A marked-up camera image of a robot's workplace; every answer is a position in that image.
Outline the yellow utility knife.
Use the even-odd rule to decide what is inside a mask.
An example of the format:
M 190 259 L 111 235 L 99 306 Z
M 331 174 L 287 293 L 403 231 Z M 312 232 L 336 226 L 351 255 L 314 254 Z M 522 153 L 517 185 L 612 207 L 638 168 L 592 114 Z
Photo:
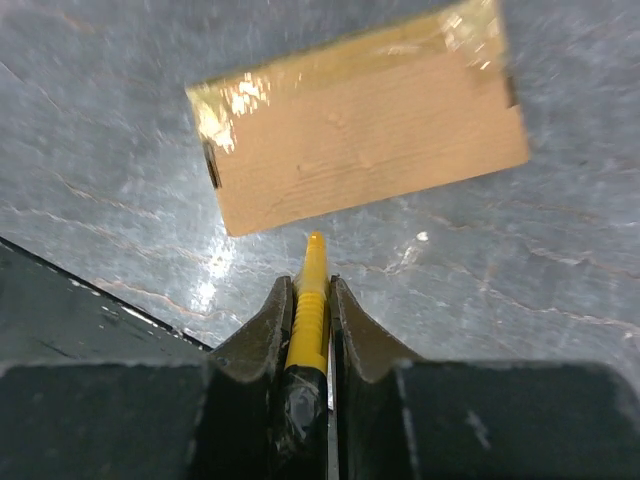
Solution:
M 326 242 L 310 234 L 294 280 L 295 308 L 276 404 L 275 479 L 325 479 L 328 436 L 328 262 Z

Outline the brown cardboard express box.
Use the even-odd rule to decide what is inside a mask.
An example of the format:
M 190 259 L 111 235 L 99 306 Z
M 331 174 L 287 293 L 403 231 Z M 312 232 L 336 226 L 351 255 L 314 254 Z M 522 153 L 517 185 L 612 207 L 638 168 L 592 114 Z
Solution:
M 244 236 L 524 164 L 496 1 L 456 1 L 190 86 L 224 226 Z

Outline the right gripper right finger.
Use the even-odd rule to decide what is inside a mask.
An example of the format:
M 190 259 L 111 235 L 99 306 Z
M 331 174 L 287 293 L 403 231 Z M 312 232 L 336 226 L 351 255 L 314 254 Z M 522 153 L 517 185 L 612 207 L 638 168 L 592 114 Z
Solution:
M 584 361 L 426 359 L 330 283 L 344 479 L 635 479 L 639 398 Z

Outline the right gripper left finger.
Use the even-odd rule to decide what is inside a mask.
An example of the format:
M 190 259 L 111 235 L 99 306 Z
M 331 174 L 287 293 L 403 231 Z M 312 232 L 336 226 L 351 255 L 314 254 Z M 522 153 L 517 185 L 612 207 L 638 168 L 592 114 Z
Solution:
M 5 479 L 264 479 L 291 280 L 198 361 L 3 361 Z

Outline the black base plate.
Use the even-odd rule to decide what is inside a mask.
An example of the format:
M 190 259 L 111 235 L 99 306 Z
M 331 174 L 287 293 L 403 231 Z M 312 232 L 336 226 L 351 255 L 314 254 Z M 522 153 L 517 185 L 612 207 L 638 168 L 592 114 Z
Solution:
M 112 294 L 3 238 L 3 361 L 198 361 L 210 352 Z

